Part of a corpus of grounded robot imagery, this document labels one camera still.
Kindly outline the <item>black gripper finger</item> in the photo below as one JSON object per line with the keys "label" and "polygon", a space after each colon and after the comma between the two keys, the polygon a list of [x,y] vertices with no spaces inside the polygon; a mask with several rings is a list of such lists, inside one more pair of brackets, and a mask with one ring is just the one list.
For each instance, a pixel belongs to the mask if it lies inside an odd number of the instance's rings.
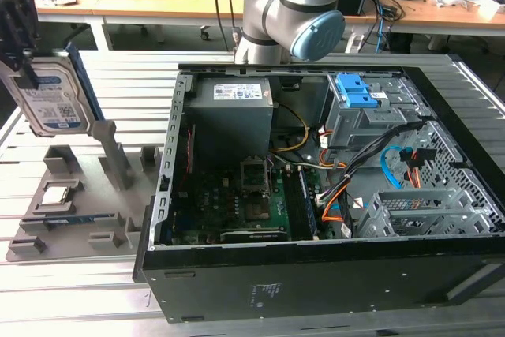
{"label": "black gripper finger", "polygon": [[17,56],[18,78],[15,80],[20,89],[38,89],[38,77],[32,67],[32,51],[24,49]]}

